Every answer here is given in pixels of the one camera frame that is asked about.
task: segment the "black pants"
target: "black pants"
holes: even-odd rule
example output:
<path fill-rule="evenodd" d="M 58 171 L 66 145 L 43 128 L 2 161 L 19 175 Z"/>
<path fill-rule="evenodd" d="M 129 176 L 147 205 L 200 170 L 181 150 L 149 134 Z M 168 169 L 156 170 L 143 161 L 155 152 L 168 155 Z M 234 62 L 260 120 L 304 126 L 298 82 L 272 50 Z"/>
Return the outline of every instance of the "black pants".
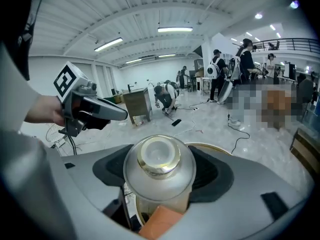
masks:
<path fill-rule="evenodd" d="M 170 94 L 158 95 L 157 99 L 163 104 L 165 109 L 169 108 L 172 102 Z"/>
<path fill-rule="evenodd" d="M 180 81 L 180 88 L 184 89 L 185 88 L 185 77 L 183 75 L 180 76 L 179 81 Z"/>
<path fill-rule="evenodd" d="M 211 91 L 210 91 L 210 100 L 213 100 L 215 97 L 215 90 L 218 87 L 218 97 L 221 92 L 222 87 L 224 86 L 225 79 L 223 76 L 219 76 L 217 79 L 211 80 Z"/>

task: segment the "white floor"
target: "white floor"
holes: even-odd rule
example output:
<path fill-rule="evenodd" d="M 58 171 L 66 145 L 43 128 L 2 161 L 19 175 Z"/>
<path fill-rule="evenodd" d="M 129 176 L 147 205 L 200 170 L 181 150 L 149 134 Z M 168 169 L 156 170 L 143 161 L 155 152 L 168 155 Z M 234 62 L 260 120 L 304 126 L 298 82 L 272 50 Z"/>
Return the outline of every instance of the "white floor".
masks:
<path fill-rule="evenodd" d="M 180 108 L 206 102 L 208 95 L 184 91 L 177 99 Z M 229 152 L 235 146 L 239 137 L 246 137 L 228 127 L 228 110 L 224 105 L 217 103 L 204 103 L 195 107 L 198 110 L 178 109 L 172 112 L 172 117 L 181 119 L 177 126 L 165 117 L 161 108 L 154 105 L 154 97 L 150 96 L 152 104 L 151 122 L 143 116 L 144 124 L 133 126 L 130 118 L 125 121 L 112 121 L 103 130 L 85 130 L 81 132 L 74 142 L 78 154 L 108 149 L 123 144 L 135 144 L 144 137 L 155 134 L 175 136 L 185 143 L 198 142 L 218 146 Z M 286 125 L 287 129 L 263 128 L 248 118 L 239 128 L 250 134 L 250 139 L 240 139 L 237 142 L 234 156 L 256 161 L 273 170 L 277 175 L 295 187 L 302 196 L 307 197 L 314 186 L 314 182 L 297 158 L 291 154 L 289 147 L 293 134 L 299 124 Z M 66 143 L 59 149 L 61 155 L 71 156 L 73 151 Z"/>

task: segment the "white backpack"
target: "white backpack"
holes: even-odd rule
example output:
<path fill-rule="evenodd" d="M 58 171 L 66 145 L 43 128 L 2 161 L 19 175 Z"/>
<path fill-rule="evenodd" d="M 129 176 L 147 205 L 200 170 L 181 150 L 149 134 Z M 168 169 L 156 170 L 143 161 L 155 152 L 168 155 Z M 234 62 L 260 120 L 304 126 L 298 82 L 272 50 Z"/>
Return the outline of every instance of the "white backpack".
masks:
<path fill-rule="evenodd" d="M 207 67 L 206 71 L 204 72 L 205 78 L 217 79 L 220 76 L 220 68 L 218 66 L 218 61 L 220 58 L 217 58 L 215 62 L 213 59 L 211 60 L 209 66 Z"/>

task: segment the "backpack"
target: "backpack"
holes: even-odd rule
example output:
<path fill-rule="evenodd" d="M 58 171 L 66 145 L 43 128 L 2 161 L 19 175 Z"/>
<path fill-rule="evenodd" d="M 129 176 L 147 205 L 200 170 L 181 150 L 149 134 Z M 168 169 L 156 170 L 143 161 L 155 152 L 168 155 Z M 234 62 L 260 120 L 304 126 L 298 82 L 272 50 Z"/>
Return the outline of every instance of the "backpack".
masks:
<path fill-rule="evenodd" d="M 240 79 L 241 75 L 243 74 L 240 57 L 244 54 L 245 51 L 247 51 L 247 49 L 244 49 L 241 52 L 240 56 L 234 56 L 234 58 L 232 58 L 229 62 L 229 67 L 230 67 L 229 70 L 231 70 L 231 77 L 230 77 L 231 81 Z"/>
<path fill-rule="evenodd" d="M 211 63 L 204 72 L 205 78 L 217 79 L 221 75 L 221 70 L 218 66 L 219 60 L 220 58 L 217 58 L 215 62 L 213 62 L 213 59 L 211 60 Z"/>
<path fill-rule="evenodd" d="M 165 85 L 165 90 L 166 90 L 166 91 L 168 91 L 168 85 L 171 85 L 171 86 L 176 90 L 176 93 L 177 93 L 178 96 L 179 96 L 179 86 L 178 86 L 175 82 L 168 82 L 168 83 L 166 83 L 166 85 Z"/>

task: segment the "orange object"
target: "orange object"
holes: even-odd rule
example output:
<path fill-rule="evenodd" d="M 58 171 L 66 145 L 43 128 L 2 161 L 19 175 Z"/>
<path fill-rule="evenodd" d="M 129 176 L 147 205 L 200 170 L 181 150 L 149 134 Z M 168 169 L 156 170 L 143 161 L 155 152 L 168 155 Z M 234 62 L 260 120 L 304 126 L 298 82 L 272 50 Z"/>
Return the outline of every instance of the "orange object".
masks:
<path fill-rule="evenodd" d="M 262 100 L 261 120 L 268 127 L 280 129 L 285 126 L 285 116 L 291 114 L 293 102 L 290 93 L 285 90 L 267 90 L 265 100 Z"/>
<path fill-rule="evenodd" d="M 176 224 L 182 216 L 183 214 L 179 212 L 159 205 L 139 231 L 139 235 L 149 240 L 155 240 Z"/>

